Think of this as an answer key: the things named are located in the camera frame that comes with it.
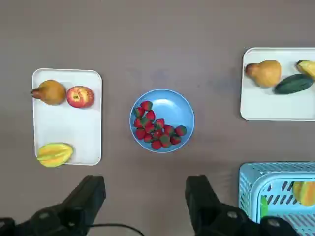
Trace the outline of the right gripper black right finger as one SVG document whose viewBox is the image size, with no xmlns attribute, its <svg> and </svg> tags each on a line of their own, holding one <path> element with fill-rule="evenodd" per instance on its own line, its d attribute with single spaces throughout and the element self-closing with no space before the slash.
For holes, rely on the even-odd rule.
<svg viewBox="0 0 315 236">
<path fill-rule="evenodd" d="M 205 175 L 189 176 L 185 198 L 196 236 L 297 236 L 295 229 L 277 217 L 250 220 L 238 207 L 220 202 Z"/>
</svg>

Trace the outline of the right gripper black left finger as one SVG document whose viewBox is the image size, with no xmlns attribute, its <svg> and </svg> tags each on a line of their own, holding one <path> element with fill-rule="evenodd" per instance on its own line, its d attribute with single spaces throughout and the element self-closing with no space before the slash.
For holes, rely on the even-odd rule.
<svg viewBox="0 0 315 236">
<path fill-rule="evenodd" d="M 38 210 L 29 220 L 16 224 L 0 219 L 2 236 L 85 236 L 106 198 L 102 176 L 84 177 L 59 204 Z"/>
</svg>

